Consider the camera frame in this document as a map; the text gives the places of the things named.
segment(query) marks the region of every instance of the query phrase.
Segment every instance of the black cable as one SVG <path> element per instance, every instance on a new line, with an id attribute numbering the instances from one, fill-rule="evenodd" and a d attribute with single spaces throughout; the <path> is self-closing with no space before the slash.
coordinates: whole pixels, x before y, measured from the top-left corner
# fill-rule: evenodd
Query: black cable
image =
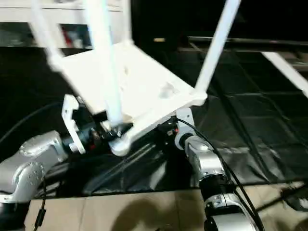
<path id="1" fill-rule="evenodd" d="M 13 132 L 15 131 L 20 125 L 22 125 L 24 122 L 26 122 L 29 118 L 35 116 L 36 114 L 46 110 L 46 109 L 49 109 L 51 107 L 54 107 L 54 106 L 57 106 L 57 105 L 60 105 L 61 103 L 60 102 L 56 102 L 56 103 L 50 103 L 50 104 L 47 104 L 33 112 L 31 112 L 30 114 L 28 114 L 27 116 L 25 116 L 24 118 L 22 118 L 21 120 L 19 120 L 13 127 L 11 127 L 10 130 L 8 130 L 1 138 L 0 138 L 0 144 Z"/>
<path id="2" fill-rule="evenodd" d="M 191 127 L 197 133 L 198 136 L 202 137 L 206 142 L 208 142 L 212 146 L 215 154 L 219 157 L 219 159 L 221 160 L 223 166 L 232 175 L 232 177 L 234 178 L 236 184 L 241 189 L 241 191 L 242 191 L 246 201 L 248 202 L 248 204 L 249 204 L 249 206 L 251 208 L 251 211 L 250 211 L 250 209 L 248 210 L 249 214 L 253 214 L 252 218 L 254 219 L 256 225 L 258 226 L 260 231 L 263 231 L 264 230 L 263 223 L 261 221 L 261 218 L 260 218 L 256 208 L 254 207 L 253 203 L 251 202 L 249 196 L 247 195 L 247 193 L 246 193 L 242 183 L 238 180 L 238 178 L 236 177 L 236 175 L 233 172 L 233 170 L 229 167 L 229 165 L 224 161 L 224 159 L 222 158 L 222 156 L 221 156 L 220 152 L 218 151 L 218 149 L 214 145 L 212 145 L 212 143 L 209 141 L 209 139 L 204 134 L 202 134 L 195 126 L 191 125 L 190 123 L 186 122 L 185 120 L 182 120 L 182 119 L 179 119 L 179 118 L 177 118 L 177 120 L 179 122 L 182 122 L 182 123 L 186 124 L 187 126 Z M 249 207 L 244 202 L 244 200 L 240 197 L 240 195 L 238 195 L 238 196 L 239 196 L 240 200 L 243 201 L 243 205 L 245 206 L 245 208 L 248 209 Z"/>
<path id="3" fill-rule="evenodd" d="M 42 226 L 43 220 L 44 220 L 44 217 L 45 217 L 45 213 L 46 213 L 45 203 L 46 203 L 46 197 L 47 197 L 47 186 L 46 186 L 45 178 L 43 178 L 42 184 L 43 184 L 43 190 L 44 190 L 43 201 L 42 201 L 42 205 L 40 207 L 40 210 L 38 211 L 38 215 L 37 215 L 37 218 L 36 218 L 36 221 L 35 221 L 33 231 L 37 231 L 38 227 Z"/>

